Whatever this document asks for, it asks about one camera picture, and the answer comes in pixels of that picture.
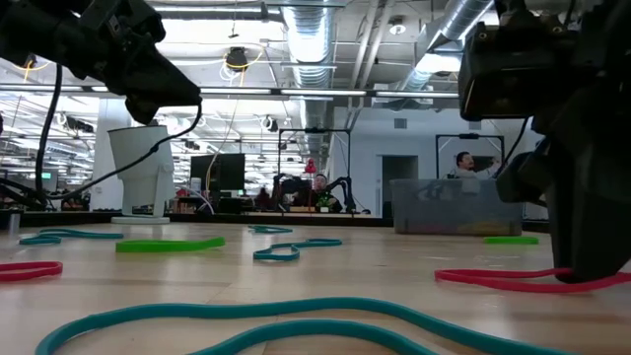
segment desk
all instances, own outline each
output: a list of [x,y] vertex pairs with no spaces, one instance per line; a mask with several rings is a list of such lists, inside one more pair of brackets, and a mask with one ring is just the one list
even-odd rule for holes
[[[5,234],[0,238],[0,261],[59,260],[64,270],[58,278],[2,285],[2,353],[33,354],[40,340],[68,321],[146,303],[252,304],[361,296],[397,302],[474,330],[568,352],[631,354],[629,284],[590,294],[537,295],[434,281],[433,271],[438,268],[549,268],[552,253],[548,236],[540,235],[538,246],[489,246],[472,237],[411,238],[395,234],[392,228],[290,228],[294,233],[278,236],[252,235],[247,226],[237,224],[98,224],[80,228],[122,232],[125,239],[226,239],[224,247],[212,250],[151,255],[115,254],[113,241],[67,239],[58,246],[22,248]],[[254,250],[271,243],[308,238],[336,238],[344,244],[310,248],[294,262],[252,260]],[[264,323],[300,319],[366,322],[399,332],[441,355],[479,354],[399,319],[345,310],[255,319],[132,321],[86,333],[57,353],[187,354]],[[261,344],[241,355],[289,354],[392,353],[356,339],[304,336]]]

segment black frame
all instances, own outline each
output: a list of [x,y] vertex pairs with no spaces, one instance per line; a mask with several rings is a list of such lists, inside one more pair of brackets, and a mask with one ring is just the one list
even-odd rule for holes
[[283,145],[283,133],[285,132],[305,132],[309,134],[324,134],[324,133],[346,133],[348,137],[348,147],[346,148],[346,176],[348,178],[351,177],[351,130],[350,129],[328,129],[328,128],[280,128],[278,129],[278,168],[276,170],[276,175],[280,175],[280,153],[281,146]]
[[436,159],[436,178],[441,178],[439,176],[439,141],[441,138],[458,138],[465,140],[477,140],[480,138],[497,138],[500,140],[500,150],[502,151],[502,165],[504,165],[504,160],[506,159],[506,150],[504,145],[504,136],[502,135],[494,135],[494,134],[477,134],[477,133],[462,133],[462,134],[437,134],[435,136],[435,159]]

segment person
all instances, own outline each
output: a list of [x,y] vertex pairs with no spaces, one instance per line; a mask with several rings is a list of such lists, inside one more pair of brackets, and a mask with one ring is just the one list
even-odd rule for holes
[[299,193],[294,196],[294,205],[297,206],[318,206],[327,207],[330,212],[339,213],[342,211],[342,204],[330,191],[326,190],[327,179],[323,174],[318,174],[314,178],[313,189],[308,193]]
[[260,192],[254,199],[254,203],[256,207],[260,208],[262,211],[273,209],[272,199],[271,197],[269,197],[269,193],[267,193],[265,187],[262,187],[260,189]]
[[460,152],[456,155],[456,170],[454,176],[456,178],[490,178],[499,168],[500,162],[497,158],[494,158],[491,168],[476,172],[473,156],[471,156],[469,152]]

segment silver duct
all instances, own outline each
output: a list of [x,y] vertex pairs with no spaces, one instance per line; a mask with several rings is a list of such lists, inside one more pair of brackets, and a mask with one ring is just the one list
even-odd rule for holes
[[[287,44],[295,63],[319,64],[331,59],[333,40],[333,13],[330,8],[283,7],[281,14],[287,24]],[[331,70],[318,67],[294,67],[294,78],[300,88],[330,88]],[[326,101],[301,101],[301,122],[305,128],[328,128],[332,114]],[[321,143],[329,143],[325,137],[306,135],[309,155],[317,158],[317,166],[323,168],[327,149]]]
[[417,52],[421,54],[418,64],[401,82],[397,89],[402,91],[420,91],[430,80],[435,70],[423,64],[423,57],[428,50],[436,49],[449,42],[455,42],[448,51],[458,51],[461,40],[477,24],[480,18],[493,5],[493,0],[452,0],[448,3],[445,16],[423,27],[417,43]]

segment rubber band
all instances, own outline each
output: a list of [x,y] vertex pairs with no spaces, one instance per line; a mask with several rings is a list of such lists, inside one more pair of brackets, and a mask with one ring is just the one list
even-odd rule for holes
[[538,245],[537,237],[486,237],[486,244],[507,244],[507,245]]
[[116,243],[116,252],[196,251],[222,247],[225,244],[226,240],[221,237],[201,242],[133,240]]
[[[275,302],[257,305],[190,305],[158,304],[136,306],[92,315],[60,326],[44,338],[35,355],[52,355],[66,341],[80,334],[127,321],[157,318],[192,318],[230,320],[274,317],[298,312],[321,310],[359,310],[380,313],[408,321],[420,328],[443,336],[459,344],[488,354],[499,355],[567,355],[569,353],[526,344],[515,340],[470,330],[444,320],[435,319],[407,307],[380,300],[353,297],[333,297],[301,301]],[[194,355],[236,354],[253,345],[299,335],[341,335],[372,341],[398,354],[436,354],[421,344],[374,325],[348,320],[304,319],[293,320],[247,330]]]
[[0,282],[30,280],[42,276],[59,275],[63,264],[59,261],[12,262],[0,264]]
[[293,230],[289,228],[280,227],[268,227],[268,226],[247,226],[252,233],[264,233],[264,234],[279,234],[279,233],[292,233]]
[[[342,241],[333,239],[308,239],[305,242],[298,243],[281,243],[272,245],[269,248],[258,250],[254,252],[254,260],[276,260],[276,261],[291,261],[300,258],[300,248],[313,248],[313,247],[336,247],[341,246]],[[291,249],[289,254],[275,254],[275,249]]]
[[470,285],[484,286],[496,290],[533,292],[533,293],[576,293],[600,290],[631,281],[631,273],[618,272],[596,281],[577,284],[535,284],[520,281],[508,281],[497,278],[527,279],[544,276],[572,274],[569,268],[553,268],[541,271],[497,271],[453,269],[437,270],[434,276],[437,281],[453,281]]
[[115,240],[122,239],[123,237],[124,236],[120,233],[95,233],[82,232],[65,228],[48,228],[42,229],[33,237],[20,239],[20,245],[33,246],[42,244],[60,244],[62,238]]

